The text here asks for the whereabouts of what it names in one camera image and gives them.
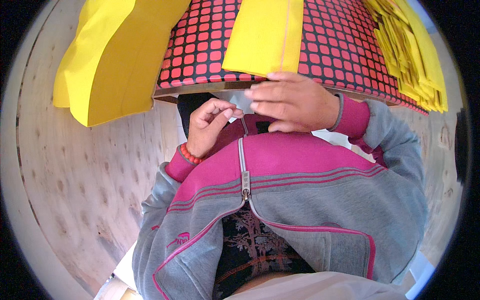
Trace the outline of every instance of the floor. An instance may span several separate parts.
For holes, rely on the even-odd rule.
[[[171,103],[157,102],[147,113],[93,128],[79,124],[68,109],[52,106],[56,70],[75,35],[83,3],[52,1],[39,16],[41,22],[32,26],[34,35],[26,37],[12,68],[1,116],[7,212],[29,264],[58,299],[96,295],[136,241],[140,202],[150,192],[157,166],[185,141]],[[461,95],[440,35],[431,37],[444,71],[449,112],[425,117],[406,108],[391,110],[421,138],[430,213],[420,251],[436,266],[460,203],[454,134]],[[342,137],[315,134],[349,147]],[[399,288],[409,291],[420,277],[409,273]]]

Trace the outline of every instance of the zip-up hoodie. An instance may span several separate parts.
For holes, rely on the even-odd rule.
[[[159,166],[132,263],[145,300],[210,300],[221,218],[245,203],[316,272],[401,282],[427,215],[419,139],[385,104],[337,96],[330,130],[376,163],[311,134],[257,134],[255,122],[269,118],[245,115],[201,164],[179,147]]]

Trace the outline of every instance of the metal zipper slider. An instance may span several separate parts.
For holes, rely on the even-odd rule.
[[[241,178],[242,178],[242,197],[244,201],[248,201],[248,198],[250,197],[250,171],[243,171],[241,173]]]

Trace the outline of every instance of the red and black patterned table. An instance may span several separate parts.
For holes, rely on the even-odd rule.
[[[265,78],[222,69],[241,0],[192,0],[172,29],[154,99],[228,89],[245,89]],[[387,73],[373,34],[378,25],[361,0],[305,0],[298,72],[331,91],[374,98],[424,115],[399,93]]]

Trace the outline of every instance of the white cloth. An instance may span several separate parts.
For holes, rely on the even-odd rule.
[[[270,279],[226,300],[406,300],[393,287],[363,277],[318,272]]]

